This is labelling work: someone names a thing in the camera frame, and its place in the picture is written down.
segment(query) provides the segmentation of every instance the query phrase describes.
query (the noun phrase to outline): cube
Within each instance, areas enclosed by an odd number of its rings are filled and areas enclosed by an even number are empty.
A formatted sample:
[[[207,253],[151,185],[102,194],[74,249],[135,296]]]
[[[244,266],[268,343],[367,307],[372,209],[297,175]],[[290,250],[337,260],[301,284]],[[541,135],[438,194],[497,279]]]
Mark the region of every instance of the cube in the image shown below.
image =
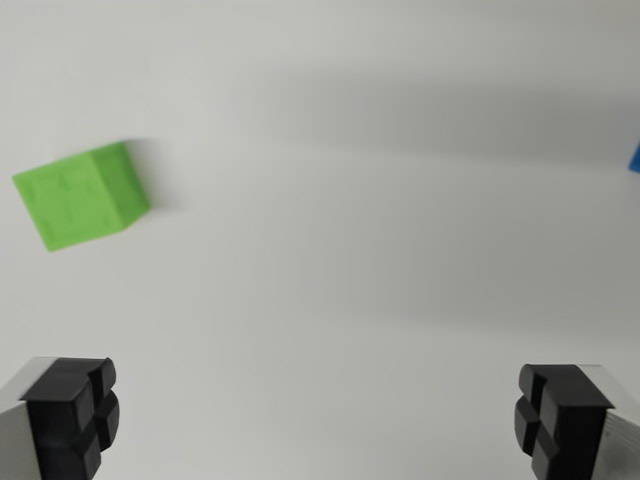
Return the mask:
[[[49,251],[124,230],[149,210],[123,142],[19,173],[13,181]]]
[[[640,145],[638,145],[638,150],[636,150],[636,154],[631,159],[629,169],[633,172],[640,173]]]

